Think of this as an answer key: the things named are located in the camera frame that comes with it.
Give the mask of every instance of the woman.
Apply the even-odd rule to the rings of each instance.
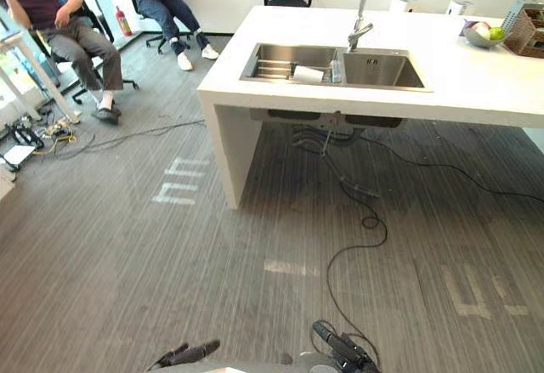
[[[156,20],[161,25],[162,34],[176,53],[181,70],[190,71],[193,65],[187,59],[185,45],[179,41],[179,28],[173,20],[174,16],[195,35],[202,50],[202,57],[215,60],[219,56],[202,33],[195,16],[183,0],[136,0],[136,3],[141,14]]]

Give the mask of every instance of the gray pants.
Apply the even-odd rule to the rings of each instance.
[[[73,18],[65,27],[47,29],[43,38],[51,51],[72,63],[72,68],[87,90],[122,90],[121,56],[116,48],[80,18]],[[92,58],[103,61],[104,86],[94,74]]]

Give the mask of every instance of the fire extinguisher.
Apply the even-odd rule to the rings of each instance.
[[[116,6],[116,19],[119,23],[119,27],[121,28],[122,34],[125,36],[132,36],[132,31],[130,30],[130,26],[128,25],[127,18],[125,18],[125,14],[122,12],[122,10],[119,9],[118,6]]]

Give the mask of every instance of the white kitchen island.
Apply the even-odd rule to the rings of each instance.
[[[257,43],[347,47],[356,15],[346,9],[255,7],[198,87],[230,208],[240,203],[261,130],[250,108],[544,127],[544,60],[503,47],[474,48],[458,37],[463,18],[442,14],[368,11],[365,22],[374,29],[359,40],[359,48],[408,50],[431,92],[241,80]]]

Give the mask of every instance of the white countertop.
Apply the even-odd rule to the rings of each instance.
[[[544,59],[517,56],[504,47],[474,48],[458,37],[463,18],[442,14],[367,11],[365,22],[372,22],[374,29],[358,46],[410,51],[431,93],[240,80],[256,43],[347,47],[356,14],[347,9],[255,7],[198,90],[221,93],[213,97],[216,105],[544,127]]]

